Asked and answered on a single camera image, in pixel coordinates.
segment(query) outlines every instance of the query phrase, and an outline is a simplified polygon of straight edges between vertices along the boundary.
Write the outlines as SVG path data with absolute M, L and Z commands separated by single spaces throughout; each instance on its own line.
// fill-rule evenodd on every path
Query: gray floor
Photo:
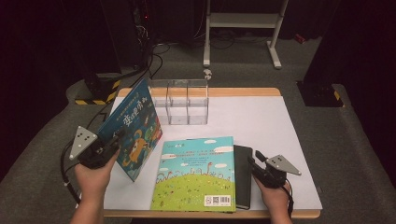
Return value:
M 259 40 L 245 39 L 227 49 L 212 48 L 213 75 L 209 86 L 280 89 L 323 204 L 319 218 L 296 219 L 294 223 L 396 223 L 395 189 L 373 152 L 344 87 L 334 85 L 345 107 L 304 106 L 296 81 L 304 78 L 320 40 L 309 40 L 303 45 L 294 40 L 278 40 L 281 70 L 274 69 L 264 39 Z M 212 44 L 221 48 L 229 43 L 214 40 Z M 155 49 L 163 57 L 163 66 L 154 78 L 204 77 L 203 47 L 170 45 L 166 50 L 166 46 Z M 151 71 L 159 65 L 160 60 L 154 58 Z M 127 87 L 134 80 L 135 77 L 125 79 L 120 87 Z M 80 81 L 67 90 L 70 104 L 37 134 L 1 182 L 0 223 L 67 223 L 73 215 L 75 203 L 60 175 L 61 151 L 77 126 L 86 126 L 102 108 L 74 104 L 81 84 Z M 100 123 L 101 119 L 96 119 L 92 130 Z M 106 223 L 130 221 L 106 218 Z

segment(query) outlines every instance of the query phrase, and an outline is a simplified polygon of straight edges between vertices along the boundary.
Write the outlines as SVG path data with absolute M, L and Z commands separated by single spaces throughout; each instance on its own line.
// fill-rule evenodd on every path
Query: barcode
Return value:
M 206 195 L 205 206 L 231 206 L 230 195 Z

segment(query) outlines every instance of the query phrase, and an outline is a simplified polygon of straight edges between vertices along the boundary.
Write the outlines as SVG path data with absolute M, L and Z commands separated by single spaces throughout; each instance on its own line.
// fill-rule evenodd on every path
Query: book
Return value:
M 121 129 L 124 135 L 120 137 L 117 163 L 135 181 L 163 135 L 145 79 L 139 81 L 110 114 L 99 128 L 98 136 L 108 142 Z
M 250 208 L 251 195 L 251 166 L 248 158 L 252 157 L 251 147 L 233 146 L 233 159 L 235 167 L 235 197 L 236 207 Z
M 233 138 L 164 142 L 151 210 L 235 212 Z

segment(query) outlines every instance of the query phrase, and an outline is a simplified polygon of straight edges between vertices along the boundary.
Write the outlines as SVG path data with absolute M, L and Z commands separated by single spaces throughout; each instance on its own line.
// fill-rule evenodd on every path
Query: blue book cover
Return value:
M 151 210 L 234 212 L 233 138 L 166 141 Z
M 145 79 L 128 93 L 103 123 L 98 136 L 108 142 L 121 129 L 125 134 L 120 138 L 117 163 L 135 181 L 163 135 Z

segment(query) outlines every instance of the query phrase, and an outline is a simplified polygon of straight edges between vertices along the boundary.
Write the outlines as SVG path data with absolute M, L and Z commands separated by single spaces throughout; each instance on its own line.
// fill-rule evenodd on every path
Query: clear plastic box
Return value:
M 161 124 L 207 124 L 206 79 L 156 79 L 149 90 Z

